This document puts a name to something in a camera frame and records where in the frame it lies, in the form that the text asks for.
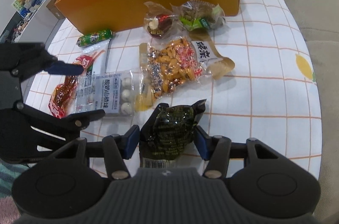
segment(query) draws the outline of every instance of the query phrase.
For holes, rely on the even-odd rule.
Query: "snack package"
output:
[[[152,37],[165,38],[175,27],[178,16],[160,4],[146,2],[148,12],[144,18],[144,28]]]
[[[144,111],[155,99],[172,93],[187,82],[199,82],[211,75],[218,80],[235,67],[222,57],[206,30],[195,30],[187,37],[178,37],[161,47],[140,44],[140,95],[136,110]]]
[[[157,106],[140,131],[140,167],[174,167],[175,159],[193,141],[193,128],[205,112],[205,102],[203,99],[193,105]]]
[[[82,75],[90,76],[102,74],[106,69],[106,57],[109,40],[94,44],[82,51],[82,54],[75,59],[73,64],[82,65]],[[77,87],[77,76],[66,76],[65,81],[59,84],[50,97],[49,108],[53,116],[65,117],[70,111],[70,100],[75,98]]]
[[[215,29],[222,25],[222,17],[225,15],[219,4],[215,6],[200,0],[190,0],[179,7],[172,5],[172,9],[188,31],[198,28]]]
[[[115,37],[115,32],[110,29],[101,30],[93,34],[84,35],[78,38],[77,45],[79,47],[86,47],[104,40]]]
[[[78,77],[75,111],[105,110],[106,116],[132,116],[132,72]]]

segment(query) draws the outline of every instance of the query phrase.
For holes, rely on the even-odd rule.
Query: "beige sofa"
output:
[[[314,66],[322,114],[321,198],[315,217],[339,223],[339,0],[285,0]]]

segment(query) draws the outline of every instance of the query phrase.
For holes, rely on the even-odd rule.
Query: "fluffy fabric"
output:
[[[0,223],[11,224],[20,217],[13,198],[8,196],[0,199]]]

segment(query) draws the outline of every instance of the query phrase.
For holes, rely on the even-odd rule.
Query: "teal fabric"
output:
[[[11,196],[14,180],[27,169],[28,166],[12,165],[0,159],[0,198]]]

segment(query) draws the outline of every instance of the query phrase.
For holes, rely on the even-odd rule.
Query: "plastic snack bag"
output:
[[[144,18],[144,28],[152,37],[165,38],[175,27],[178,16],[160,4],[145,2],[148,12]]]
[[[191,41],[178,37],[161,47],[140,44],[138,111],[148,109],[155,99],[174,92],[181,84],[199,82],[209,75],[218,80],[233,70],[234,62],[218,53],[206,30],[189,35]]]
[[[198,28],[215,29],[222,25],[223,9],[200,0],[190,0],[176,7],[172,6],[174,14],[179,16],[183,26],[192,31]]]
[[[140,131],[140,167],[175,166],[185,146],[193,141],[193,128],[205,112],[206,100],[192,105],[160,104]]]
[[[93,34],[84,35],[78,38],[77,45],[79,47],[86,47],[104,40],[115,37],[115,32],[110,29],[101,30]]]
[[[133,106],[132,72],[78,77],[75,111],[105,110],[106,116],[131,116]]]
[[[82,54],[75,59],[73,64],[82,65],[84,72],[82,75],[102,74],[106,69],[106,57],[109,40],[94,44],[83,50]],[[65,81],[59,84],[53,91],[49,108],[53,116],[57,118],[65,117],[69,114],[69,103],[75,96],[77,87],[77,76],[66,76]]]

